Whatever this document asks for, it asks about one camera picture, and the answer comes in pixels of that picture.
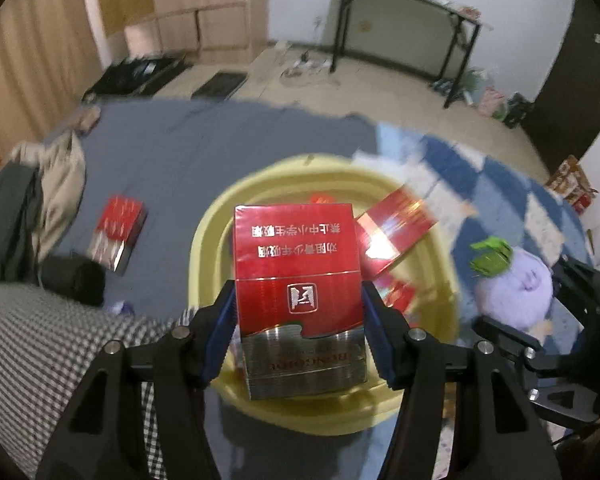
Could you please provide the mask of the black keyboard on floor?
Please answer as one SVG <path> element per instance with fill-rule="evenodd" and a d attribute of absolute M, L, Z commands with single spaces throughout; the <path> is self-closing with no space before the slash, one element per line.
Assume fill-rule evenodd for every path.
<path fill-rule="evenodd" d="M 248 80 L 246 72 L 220 70 L 196 89 L 190 98 L 226 101 Z"/>

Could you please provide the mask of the colourful cardboard boxes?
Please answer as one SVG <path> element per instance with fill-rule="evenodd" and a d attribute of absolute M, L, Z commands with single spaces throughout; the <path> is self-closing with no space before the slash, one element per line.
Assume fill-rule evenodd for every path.
<path fill-rule="evenodd" d="M 562 197 L 579 216 L 592 205 L 598 194 L 573 155 L 569 155 L 558 166 L 545 187 Z"/>

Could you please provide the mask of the black frame folding table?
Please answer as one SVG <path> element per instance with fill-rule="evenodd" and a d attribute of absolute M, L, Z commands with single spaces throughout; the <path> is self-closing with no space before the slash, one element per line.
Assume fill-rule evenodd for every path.
<path fill-rule="evenodd" d="M 477 11 L 441 0 L 338 0 L 329 70 L 354 58 L 417 76 L 449 108 L 464 98 L 471 55 L 489 27 Z"/>

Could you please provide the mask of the wooden wardrobe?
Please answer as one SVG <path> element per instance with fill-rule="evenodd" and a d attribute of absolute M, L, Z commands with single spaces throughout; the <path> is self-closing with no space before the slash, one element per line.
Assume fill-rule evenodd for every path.
<path fill-rule="evenodd" d="M 268 0 L 85 0 L 102 66 L 180 52 L 204 63 L 253 61 L 268 46 Z"/>

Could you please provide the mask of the blue white checkered rug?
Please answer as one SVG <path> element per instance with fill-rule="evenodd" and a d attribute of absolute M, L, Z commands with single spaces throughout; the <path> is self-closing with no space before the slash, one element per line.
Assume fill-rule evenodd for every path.
<path fill-rule="evenodd" d="M 506 240 L 552 266 L 570 256 L 592 257 L 574 209 L 538 181 L 470 146 L 381 124 L 374 154 L 356 150 L 353 160 L 405 184 L 423 198 L 438 220 L 455 266 L 460 292 L 460 333 L 454 344 L 469 346 L 478 315 L 478 274 L 470 267 L 472 244 L 489 236 Z"/>

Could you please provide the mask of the red cigarette pack on sheet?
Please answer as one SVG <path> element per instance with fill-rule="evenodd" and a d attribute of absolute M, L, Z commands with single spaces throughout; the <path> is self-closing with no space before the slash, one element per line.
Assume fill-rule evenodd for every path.
<path fill-rule="evenodd" d="M 147 217 L 143 202 L 123 195 L 111 196 L 88 245 L 87 257 L 122 275 Z"/>

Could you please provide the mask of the black bag by door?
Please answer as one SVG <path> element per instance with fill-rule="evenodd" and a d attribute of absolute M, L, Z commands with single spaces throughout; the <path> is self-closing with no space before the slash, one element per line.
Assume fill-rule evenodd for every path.
<path fill-rule="evenodd" d="M 533 108 L 533 103 L 527 100 L 521 93 L 515 92 L 507 101 L 507 113 L 503 124 L 507 128 L 517 127 Z"/>

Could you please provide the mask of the pink snack bag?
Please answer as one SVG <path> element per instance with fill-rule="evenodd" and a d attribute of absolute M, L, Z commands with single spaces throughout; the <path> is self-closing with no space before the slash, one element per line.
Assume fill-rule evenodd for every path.
<path fill-rule="evenodd" d="M 483 91 L 482 97 L 478 103 L 477 110 L 482 116 L 493 117 L 497 115 L 504 106 L 506 96 L 501 94 L 493 87 L 488 87 Z"/>

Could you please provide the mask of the red silver cigarette pack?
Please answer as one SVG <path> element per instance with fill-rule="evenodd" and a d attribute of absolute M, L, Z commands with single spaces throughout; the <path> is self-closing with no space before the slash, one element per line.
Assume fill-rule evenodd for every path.
<path fill-rule="evenodd" d="M 314 396 L 366 381 L 351 205 L 240 205 L 233 256 L 250 399 Z"/>

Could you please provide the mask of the grey bed sheet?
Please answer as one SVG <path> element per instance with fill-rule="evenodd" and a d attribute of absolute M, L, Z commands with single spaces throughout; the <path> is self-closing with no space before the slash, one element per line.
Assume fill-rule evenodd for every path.
<path fill-rule="evenodd" d="M 106 279 L 108 304 L 167 320 L 187 306 L 190 245 L 209 206 L 241 178 L 312 153 L 377 150 L 368 119 L 315 115 L 244 101 L 141 99 L 104 103 L 83 139 L 79 212 L 55 252 L 84 254 L 110 196 L 140 200 L 148 216 L 125 272 Z"/>

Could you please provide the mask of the yellow plastic basin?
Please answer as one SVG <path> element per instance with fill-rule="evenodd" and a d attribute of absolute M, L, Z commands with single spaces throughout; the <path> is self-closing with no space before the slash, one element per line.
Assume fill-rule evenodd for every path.
<path fill-rule="evenodd" d="M 237 284 L 234 347 L 213 389 L 247 416 L 302 434 L 355 434 L 402 396 L 379 377 L 362 283 L 443 342 L 458 333 L 455 271 L 442 229 L 406 188 L 349 159 L 288 158 L 227 188 L 200 220 L 188 302 Z"/>

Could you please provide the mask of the beige jacket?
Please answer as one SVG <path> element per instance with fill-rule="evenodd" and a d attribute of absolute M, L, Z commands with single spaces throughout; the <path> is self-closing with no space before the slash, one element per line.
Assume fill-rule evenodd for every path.
<path fill-rule="evenodd" d="M 43 198 L 32 245 L 36 262 L 42 263 L 79 210 L 86 181 L 81 140 L 75 132 L 67 130 L 50 144 L 21 142 L 7 160 L 38 170 Z"/>

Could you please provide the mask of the dark wooden door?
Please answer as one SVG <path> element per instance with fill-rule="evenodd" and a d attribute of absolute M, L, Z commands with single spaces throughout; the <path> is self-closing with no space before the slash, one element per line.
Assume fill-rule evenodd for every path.
<path fill-rule="evenodd" d="M 600 9 L 594 0 L 574 0 L 558 57 L 522 128 L 550 172 L 570 155 L 582 157 L 600 134 Z"/>

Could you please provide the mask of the red gold cigarette carton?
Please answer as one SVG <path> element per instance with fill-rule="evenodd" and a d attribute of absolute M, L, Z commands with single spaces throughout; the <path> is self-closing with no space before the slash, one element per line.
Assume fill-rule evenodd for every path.
<path fill-rule="evenodd" d="M 437 223 L 425 202 L 401 186 L 356 218 L 364 280 L 402 258 Z"/>

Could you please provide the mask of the black open suitcase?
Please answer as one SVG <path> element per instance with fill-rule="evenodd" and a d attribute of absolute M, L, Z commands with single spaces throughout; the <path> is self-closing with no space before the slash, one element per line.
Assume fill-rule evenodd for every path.
<path fill-rule="evenodd" d="M 142 58 L 125 58 L 110 65 L 91 88 L 82 96 L 82 103 L 102 100 L 154 96 L 192 64 L 184 55 L 151 55 Z"/>

